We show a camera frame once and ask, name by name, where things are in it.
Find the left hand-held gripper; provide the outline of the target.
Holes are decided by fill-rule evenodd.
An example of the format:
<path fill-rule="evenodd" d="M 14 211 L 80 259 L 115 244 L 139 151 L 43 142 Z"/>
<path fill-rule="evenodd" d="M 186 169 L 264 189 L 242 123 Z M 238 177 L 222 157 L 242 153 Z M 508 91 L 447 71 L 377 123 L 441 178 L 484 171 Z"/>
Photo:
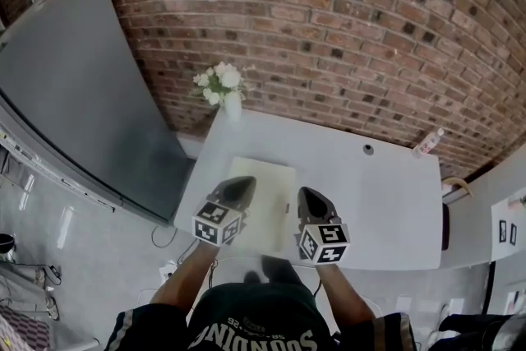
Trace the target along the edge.
<path fill-rule="evenodd" d="M 193 237 L 216 247 L 231 244 L 246 227 L 245 219 L 250 214 L 246 208 L 251 204 L 256 185 L 254 176 L 220 182 L 209 194 L 209 201 L 192 216 Z"/>

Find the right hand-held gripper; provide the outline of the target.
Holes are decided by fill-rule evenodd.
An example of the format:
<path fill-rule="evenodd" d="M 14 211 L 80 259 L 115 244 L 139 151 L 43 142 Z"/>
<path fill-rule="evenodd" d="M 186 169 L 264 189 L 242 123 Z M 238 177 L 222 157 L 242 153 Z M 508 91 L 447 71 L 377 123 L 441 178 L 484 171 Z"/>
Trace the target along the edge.
<path fill-rule="evenodd" d="M 334 203 L 309 187 L 298 191 L 299 233 L 295 235 L 300 261 L 314 266 L 340 263 L 349 246 L 348 226 L 341 224 Z M 318 224 L 319 218 L 324 224 Z"/>

